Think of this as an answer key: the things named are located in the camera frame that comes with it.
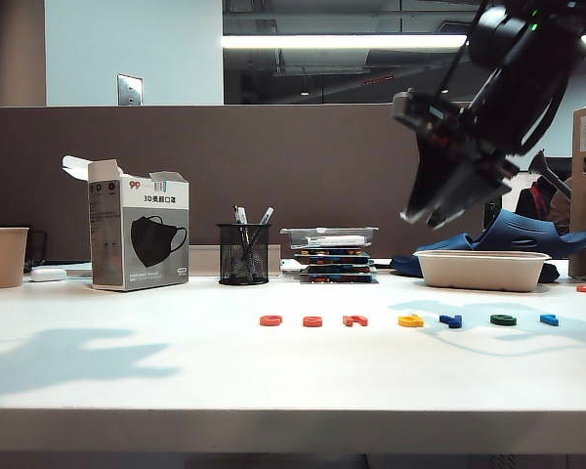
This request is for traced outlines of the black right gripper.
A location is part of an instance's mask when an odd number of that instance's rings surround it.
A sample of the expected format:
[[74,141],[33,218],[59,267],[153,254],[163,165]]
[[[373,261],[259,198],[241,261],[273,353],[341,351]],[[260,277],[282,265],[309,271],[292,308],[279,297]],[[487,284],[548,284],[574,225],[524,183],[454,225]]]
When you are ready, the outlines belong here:
[[563,80],[522,80],[495,72],[474,100],[459,106],[433,94],[417,97],[418,169],[400,217],[439,229],[466,210],[510,191],[517,171],[509,155],[533,148],[551,125]]

